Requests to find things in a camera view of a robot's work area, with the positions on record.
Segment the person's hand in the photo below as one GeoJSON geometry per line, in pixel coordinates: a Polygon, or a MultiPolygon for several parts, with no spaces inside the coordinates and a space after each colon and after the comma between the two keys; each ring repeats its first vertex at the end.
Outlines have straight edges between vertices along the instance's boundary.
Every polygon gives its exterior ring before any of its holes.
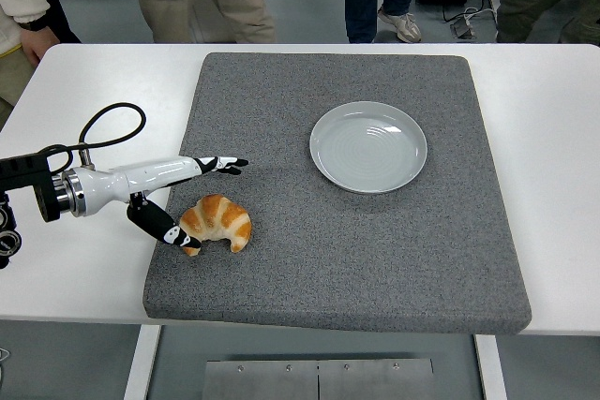
{"type": "Polygon", "coordinates": [[[37,67],[45,53],[54,45],[60,43],[53,30],[46,26],[38,31],[21,30],[22,48],[27,60],[37,67]]]}

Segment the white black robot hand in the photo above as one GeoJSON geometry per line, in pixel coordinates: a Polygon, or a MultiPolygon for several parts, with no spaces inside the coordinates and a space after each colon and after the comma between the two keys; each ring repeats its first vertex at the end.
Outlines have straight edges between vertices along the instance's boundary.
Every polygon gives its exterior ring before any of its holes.
{"type": "Polygon", "coordinates": [[[74,168],[63,173],[62,182],[69,210],[76,217],[94,215],[108,203],[121,201],[127,205],[127,218],[156,240],[199,249],[201,242],[146,196],[209,172],[238,175],[247,164],[245,159],[230,156],[178,156],[109,171],[74,168]]]}

